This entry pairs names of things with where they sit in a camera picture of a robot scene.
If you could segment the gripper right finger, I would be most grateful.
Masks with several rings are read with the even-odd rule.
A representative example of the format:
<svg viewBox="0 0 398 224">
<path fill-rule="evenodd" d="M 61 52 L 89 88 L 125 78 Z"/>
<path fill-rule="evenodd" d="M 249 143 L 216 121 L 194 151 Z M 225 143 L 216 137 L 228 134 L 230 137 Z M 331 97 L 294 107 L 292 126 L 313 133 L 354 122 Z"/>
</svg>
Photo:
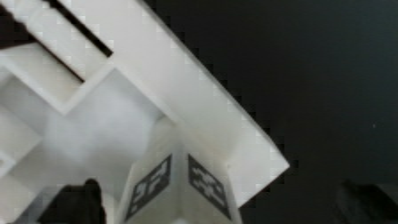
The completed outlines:
<svg viewBox="0 0 398 224">
<path fill-rule="evenodd" d="M 333 224 L 398 224 L 398 184 L 342 182 Z"/>
</svg>

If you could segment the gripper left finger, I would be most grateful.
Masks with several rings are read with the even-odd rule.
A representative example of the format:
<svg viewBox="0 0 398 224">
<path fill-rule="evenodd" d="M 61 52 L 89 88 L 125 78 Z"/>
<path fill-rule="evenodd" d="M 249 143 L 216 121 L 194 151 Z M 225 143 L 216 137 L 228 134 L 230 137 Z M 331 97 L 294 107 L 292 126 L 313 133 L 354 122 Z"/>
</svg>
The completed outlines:
<svg viewBox="0 0 398 224">
<path fill-rule="evenodd" d="M 89 178 L 82 185 L 47 188 L 17 219 L 17 224 L 107 224 L 102 187 Z"/>
</svg>

